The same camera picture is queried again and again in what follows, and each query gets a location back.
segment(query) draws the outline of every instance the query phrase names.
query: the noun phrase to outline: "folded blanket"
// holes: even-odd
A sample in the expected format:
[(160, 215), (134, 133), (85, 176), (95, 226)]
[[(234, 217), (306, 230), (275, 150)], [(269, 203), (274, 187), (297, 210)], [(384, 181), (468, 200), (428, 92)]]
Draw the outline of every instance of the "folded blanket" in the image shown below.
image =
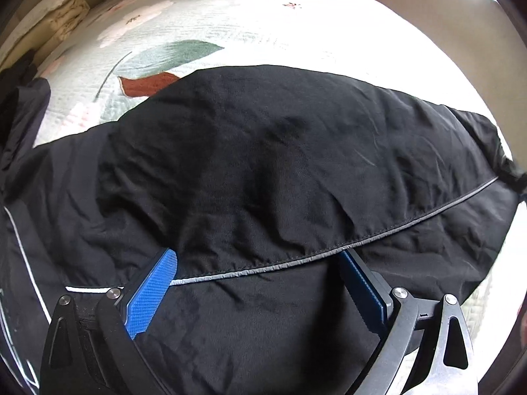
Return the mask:
[(64, 34), (63, 28), (65, 26), (70, 28), (73, 25), (71, 22), (79, 16), (84, 19), (89, 10), (90, 6), (85, 0), (67, 0), (64, 5), (44, 16), (28, 33), (20, 38), (3, 61), (0, 69), (11, 67), (28, 50), (40, 49), (59, 31), (61, 31), (59, 34)]
[(88, 15), (90, 11), (89, 6), (86, 4), (83, 7), (78, 7), (80, 10), (75, 10), (77, 16), (70, 19), (36, 52), (33, 62), (38, 67), (49, 54), (54, 51), (59, 44), (61, 44), (69, 35), (75, 30), (77, 25)]

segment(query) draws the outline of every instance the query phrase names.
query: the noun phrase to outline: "seam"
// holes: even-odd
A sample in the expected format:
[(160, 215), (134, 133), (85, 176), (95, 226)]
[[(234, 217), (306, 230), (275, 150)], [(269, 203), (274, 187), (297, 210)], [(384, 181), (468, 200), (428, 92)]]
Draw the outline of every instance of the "seam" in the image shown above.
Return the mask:
[[(282, 270), (287, 269), (290, 267), (294, 267), (301, 264), (306, 264), (312, 261), (321, 260), (322, 258), (329, 257), (334, 254), (338, 254), (339, 252), (342, 252), (343, 250), (346, 250), (348, 248), (356, 248), (361, 247), (365, 244), (383, 239), (384, 237), (391, 236), (395, 233), (401, 232), (407, 228), (410, 228), (416, 224), (419, 224), (422, 221), (425, 221), (427, 219), (430, 219), (438, 214), (441, 214), (441, 212), (446, 211), (447, 209), (450, 209), (465, 200), (468, 200), (478, 194), (479, 192), (483, 191), (485, 188), (487, 188), (489, 185), (494, 183), (496, 180), (498, 180), (498, 177), (494, 177), (491, 180), (487, 181), (486, 183), (480, 185), (479, 187), (475, 188), (471, 192), (458, 197), (457, 199), (447, 203), (446, 205), (442, 205), (440, 207), (435, 208), (433, 211), (430, 211), (421, 217), (414, 218), (412, 220), (405, 220), (402, 224), (395, 224), (387, 229), (384, 229), (382, 232), (377, 232), (377, 234), (373, 236), (369, 236), (366, 238), (363, 238), (359, 241), (347, 243), (347, 244), (341, 244), (341, 245), (335, 245), (334, 247), (331, 247), (330, 250), (318, 250), (309, 256), (306, 256), (304, 258), (299, 258), (297, 260), (283, 260), (280, 262), (277, 262), (275, 264), (270, 264), (268, 266), (264, 266), (261, 268), (243, 268), (238, 269), (234, 271), (218, 271), (217, 273), (208, 273), (200, 276), (194, 276), (189, 278), (182, 278), (182, 279), (173, 279), (172, 282), (170, 282), (170, 286), (174, 285), (185, 285), (189, 283), (197, 283), (197, 282), (205, 282), (205, 281), (215, 281), (218, 279), (228, 279), (232, 277), (243, 277), (243, 276), (249, 276), (249, 275), (255, 275), (259, 273), (268, 273), (276, 270)], [(70, 292), (83, 292), (83, 293), (104, 293), (107, 290), (110, 289), (110, 287), (101, 288), (101, 287), (73, 287), (73, 286), (67, 286), (66, 289)]]
[(9, 216), (9, 219), (11, 220), (11, 224), (13, 226), (13, 229), (15, 230), (16, 241), (18, 242), (18, 247), (20, 249), (20, 253), (22, 254), (22, 258), (24, 259), (24, 263), (26, 265), (27, 273), (30, 276), (31, 284), (33, 285), (33, 289), (35, 290), (36, 296), (39, 299), (40, 306), (42, 307), (42, 310), (44, 311), (44, 315), (46, 316), (47, 323), (50, 324), (51, 323), (51, 316), (49, 315), (49, 312), (47, 310), (46, 303), (44, 303), (44, 299), (42, 298), (42, 294), (40, 294), (39, 287), (37, 286), (37, 284), (35, 282), (35, 277), (33, 276), (33, 271), (31, 270), (30, 263), (27, 260), (26, 252), (24, 251), (24, 247), (22, 245), (22, 241), (20, 240), (20, 236), (18, 234), (18, 229), (16, 227), (15, 220), (13, 219), (13, 216), (11, 215), (11, 212), (9, 212), (9, 209), (7, 209), (5, 206), (4, 206), (4, 209), (5, 209), (5, 212), (7, 212), (7, 215)]

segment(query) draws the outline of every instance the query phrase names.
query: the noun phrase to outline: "silver bolt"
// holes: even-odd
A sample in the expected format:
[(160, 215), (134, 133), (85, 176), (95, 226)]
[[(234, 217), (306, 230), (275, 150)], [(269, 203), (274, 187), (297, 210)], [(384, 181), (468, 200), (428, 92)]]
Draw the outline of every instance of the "silver bolt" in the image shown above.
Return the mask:
[(111, 288), (108, 291), (106, 291), (106, 297), (109, 299), (117, 299), (121, 295), (121, 290), (119, 288)]
[(400, 299), (405, 299), (408, 297), (408, 291), (398, 286), (397, 288), (394, 288), (394, 295)]
[(447, 303), (451, 304), (452, 306), (458, 302), (458, 299), (456, 298), (456, 296), (452, 294), (446, 294), (445, 300)]
[(62, 297), (59, 298), (59, 304), (61, 306), (65, 306), (67, 304), (69, 304), (69, 302), (71, 301), (71, 297), (69, 295), (63, 295)]

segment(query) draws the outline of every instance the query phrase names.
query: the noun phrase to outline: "bed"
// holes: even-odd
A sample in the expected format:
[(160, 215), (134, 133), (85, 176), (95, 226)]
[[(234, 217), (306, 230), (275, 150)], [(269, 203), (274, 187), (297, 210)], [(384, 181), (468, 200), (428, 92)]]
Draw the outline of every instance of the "bed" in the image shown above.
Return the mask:
[[(263, 64), (354, 77), (495, 123), (447, 55), (374, 0), (107, 0), (39, 68), (52, 94), (35, 146), (117, 120), (195, 70)], [(462, 306), (479, 379), (527, 291), (526, 223), (522, 203), (491, 272)], [(414, 358), (407, 355), (392, 394), (400, 393)]]

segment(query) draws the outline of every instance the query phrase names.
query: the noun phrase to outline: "gray piping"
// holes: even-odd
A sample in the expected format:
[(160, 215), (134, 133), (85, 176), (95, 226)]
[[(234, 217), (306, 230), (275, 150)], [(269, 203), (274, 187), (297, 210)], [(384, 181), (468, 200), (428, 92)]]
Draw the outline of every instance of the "gray piping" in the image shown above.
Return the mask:
[[(186, 285), (186, 284), (192, 284), (197, 282), (206, 282), (206, 281), (217, 281), (219, 279), (229, 279), (231, 277), (243, 277), (243, 276), (249, 276), (249, 275), (256, 275), (259, 273), (267, 273), (267, 272), (273, 272), (276, 270), (282, 270), (282, 269), (288, 269), (293, 266), (298, 266), (301, 264), (310, 263), (312, 261), (321, 260), (322, 258), (329, 257), (330, 255), (338, 254), (339, 252), (346, 250), (348, 248), (356, 248), (361, 247), (362, 245), (366, 245), (367, 243), (377, 241), (379, 239), (382, 239), (383, 237), (388, 237), (390, 235), (393, 235), (395, 233), (401, 232), (402, 230), (405, 230), (409, 227), (412, 227), (416, 224), (419, 224), (422, 221), (425, 221), (427, 219), (430, 219), (437, 214), (441, 214), (441, 212), (446, 211), (449, 208), (452, 208), (453, 206), (456, 206), (460, 203), (462, 203), (465, 200), (470, 199), (472, 196), (475, 196), (480, 191), (487, 188), (489, 185), (491, 185), (493, 182), (495, 182), (498, 179), (498, 177), (495, 177), (491, 179), (490, 181), (486, 182), (485, 184), (481, 185), (480, 187), (476, 188), (476, 190), (473, 190), (470, 193), (467, 193), (466, 195), (447, 203), (446, 205), (442, 206), (441, 208), (436, 209), (433, 212), (430, 212), (429, 214), (423, 215), (422, 217), (419, 217), (418, 219), (412, 220), (406, 224), (400, 225), (399, 227), (392, 228), (391, 230), (387, 230), (386, 232), (379, 233), (378, 235), (368, 237), (367, 239), (363, 239), (358, 242), (354, 242), (348, 245), (344, 245), (342, 247), (335, 248), (333, 250), (329, 250), (326, 252), (322, 252), (317, 255), (312, 255), (311, 257), (305, 257), (300, 258), (299, 260), (289, 261), (287, 263), (281, 263), (281, 264), (274, 264), (272, 266), (265, 266), (263, 268), (257, 268), (257, 269), (246, 269), (246, 270), (239, 270), (236, 272), (227, 272), (227, 273), (221, 273), (216, 275), (207, 275), (207, 276), (198, 276), (198, 277), (189, 277), (186, 279), (174, 279), (172, 282), (170, 282), (170, 286), (174, 285)], [(84, 292), (84, 293), (100, 293), (100, 292), (106, 292), (109, 290), (108, 288), (77, 288), (73, 286), (68, 286), (67, 290), (71, 292)]]

